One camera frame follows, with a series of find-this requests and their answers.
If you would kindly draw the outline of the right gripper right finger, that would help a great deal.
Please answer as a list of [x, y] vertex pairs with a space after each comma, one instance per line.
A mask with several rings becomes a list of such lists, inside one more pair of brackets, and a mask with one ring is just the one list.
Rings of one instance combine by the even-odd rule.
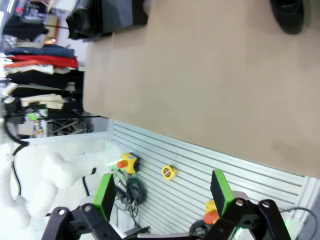
[[238, 229], [249, 230], [255, 240], [289, 240], [290, 234], [277, 204], [263, 199], [258, 204], [235, 197], [222, 170], [213, 170], [210, 191], [219, 219], [204, 240], [231, 240]]

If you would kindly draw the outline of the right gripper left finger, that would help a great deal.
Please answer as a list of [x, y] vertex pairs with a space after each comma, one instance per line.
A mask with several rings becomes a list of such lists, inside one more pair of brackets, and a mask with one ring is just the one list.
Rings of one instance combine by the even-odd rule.
[[79, 240], [81, 235], [91, 234], [96, 240], [120, 240], [110, 224], [115, 197], [114, 177], [111, 173], [104, 174], [92, 203], [74, 210], [58, 206], [52, 211], [42, 239]]

